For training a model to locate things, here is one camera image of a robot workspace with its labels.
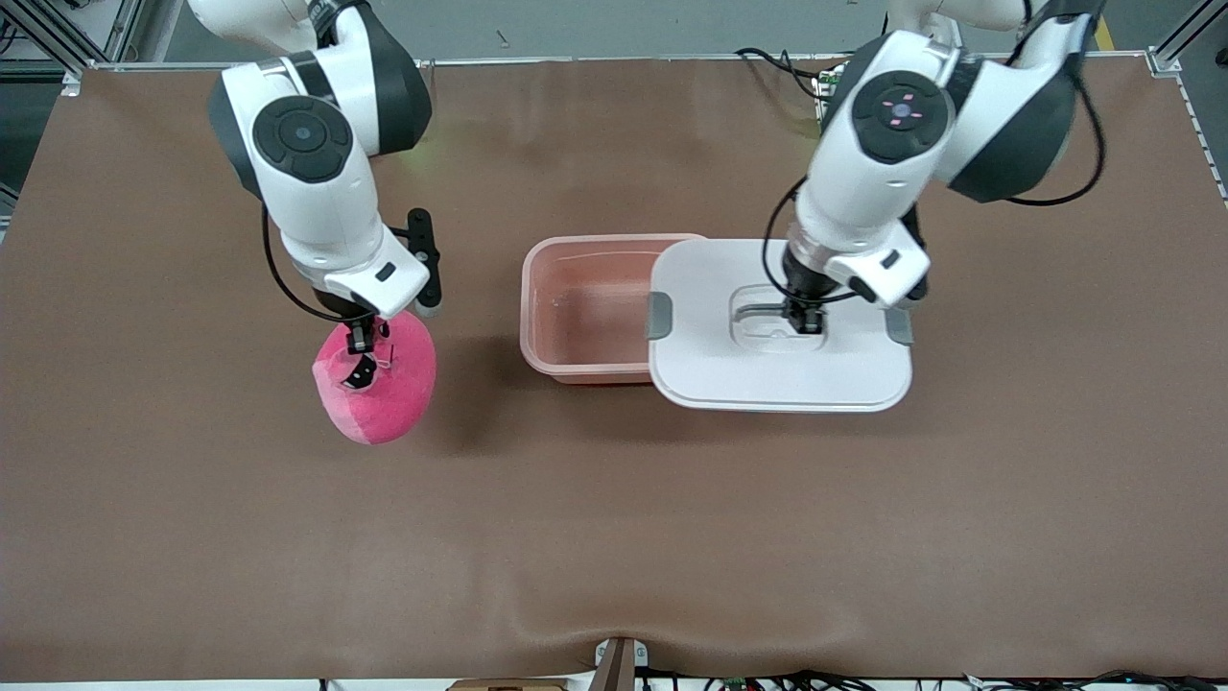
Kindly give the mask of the pink translucent plastic box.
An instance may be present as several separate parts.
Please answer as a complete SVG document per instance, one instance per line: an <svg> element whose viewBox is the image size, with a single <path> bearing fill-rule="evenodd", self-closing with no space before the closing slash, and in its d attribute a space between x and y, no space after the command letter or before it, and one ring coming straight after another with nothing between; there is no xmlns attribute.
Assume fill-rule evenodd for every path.
<svg viewBox="0 0 1228 691"><path fill-rule="evenodd" d="M650 272L693 233L560 236L540 241L521 274L519 350L567 385L650 384Z"/></svg>

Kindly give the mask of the aluminium frame corner post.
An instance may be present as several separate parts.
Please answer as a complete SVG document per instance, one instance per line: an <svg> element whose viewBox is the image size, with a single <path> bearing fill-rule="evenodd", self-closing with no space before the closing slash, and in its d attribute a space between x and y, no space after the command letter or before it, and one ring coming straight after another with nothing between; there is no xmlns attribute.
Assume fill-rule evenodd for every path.
<svg viewBox="0 0 1228 691"><path fill-rule="evenodd" d="M1179 61L1181 54L1206 34L1219 18L1226 17L1228 17L1228 0L1194 0L1192 9L1179 18L1167 36L1162 36L1159 44L1149 45L1144 52L1149 74L1162 79L1175 79L1181 71Z"/></svg>

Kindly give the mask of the white lid with grey clips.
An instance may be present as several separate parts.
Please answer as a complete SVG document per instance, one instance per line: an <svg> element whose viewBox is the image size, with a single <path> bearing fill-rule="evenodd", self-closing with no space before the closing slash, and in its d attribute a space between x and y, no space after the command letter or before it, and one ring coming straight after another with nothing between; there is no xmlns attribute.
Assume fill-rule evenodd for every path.
<svg viewBox="0 0 1228 691"><path fill-rule="evenodd" d="M862 298L828 307L825 333L795 333L779 266L783 241L693 239L659 254L650 272L650 380L695 410L879 412L912 379L909 311Z"/></svg>

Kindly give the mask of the aluminium frame with diagonal struts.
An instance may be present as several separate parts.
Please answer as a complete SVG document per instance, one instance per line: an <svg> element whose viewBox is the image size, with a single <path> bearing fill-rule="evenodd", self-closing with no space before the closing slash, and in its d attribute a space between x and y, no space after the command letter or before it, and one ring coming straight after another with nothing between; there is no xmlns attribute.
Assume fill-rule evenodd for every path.
<svg viewBox="0 0 1228 691"><path fill-rule="evenodd" d="M71 69L118 60L144 0L0 0L0 68Z"/></svg>

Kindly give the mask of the pink plush toy with eyes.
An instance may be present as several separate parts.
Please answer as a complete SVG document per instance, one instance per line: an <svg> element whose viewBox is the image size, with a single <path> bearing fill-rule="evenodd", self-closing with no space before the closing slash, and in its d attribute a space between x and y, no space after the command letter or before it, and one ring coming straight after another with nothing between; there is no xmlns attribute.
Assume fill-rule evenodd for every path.
<svg viewBox="0 0 1228 691"><path fill-rule="evenodd" d="M372 353L351 353L349 329L335 326L312 365L325 415L343 436L366 446L399 439L416 426L437 373L433 338L413 312L375 324Z"/></svg>

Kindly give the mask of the brown table cover sheet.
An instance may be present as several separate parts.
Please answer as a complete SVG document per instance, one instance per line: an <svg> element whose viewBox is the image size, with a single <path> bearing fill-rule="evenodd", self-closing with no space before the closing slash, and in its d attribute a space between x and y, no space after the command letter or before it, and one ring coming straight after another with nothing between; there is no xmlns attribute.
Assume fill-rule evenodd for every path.
<svg viewBox="0 0 1228 691"><path fill-rule="evenodd" d="M1093 58L1097 191L933 189L907 396L685 410L519 353L558 234L756 239L814 109L736 60L436 68L383 214L433 214L438 380L367 447L273 287L209 72L58 98L0 244L0 681L1228 679L1228 207L1176 83Z"/></svg>

